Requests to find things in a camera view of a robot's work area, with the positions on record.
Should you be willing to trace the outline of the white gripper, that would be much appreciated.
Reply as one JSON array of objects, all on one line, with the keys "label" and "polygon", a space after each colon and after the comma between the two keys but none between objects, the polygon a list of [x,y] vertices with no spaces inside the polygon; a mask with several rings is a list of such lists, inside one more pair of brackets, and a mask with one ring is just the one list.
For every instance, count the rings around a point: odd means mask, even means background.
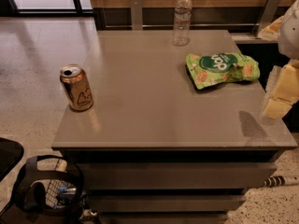
[{"label": "white gripper", "polygon": [[[267,41],[277,41],[282,21],[283,16],[271,22],[258,33],[258,37]],[[298,60],[290,60],[282,67],[273,95],[278,100],[269,99],[263,114],[270,119],[282,119],[292,108],[289,104],[293,105],[299,101]]]}]

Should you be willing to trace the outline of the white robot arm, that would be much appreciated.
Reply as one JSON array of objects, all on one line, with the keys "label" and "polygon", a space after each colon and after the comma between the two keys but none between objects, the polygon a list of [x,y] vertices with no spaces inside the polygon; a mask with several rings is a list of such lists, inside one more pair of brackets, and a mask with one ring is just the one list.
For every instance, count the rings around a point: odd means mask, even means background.
[{"label": "white robot arm", "polygon": [[273,66],[262,105],[264,117],[282,119],[299,101],[299,0],[283,16],[263,28],[258,37],[277,41],[279,53],[290,59],[282,67]]}]

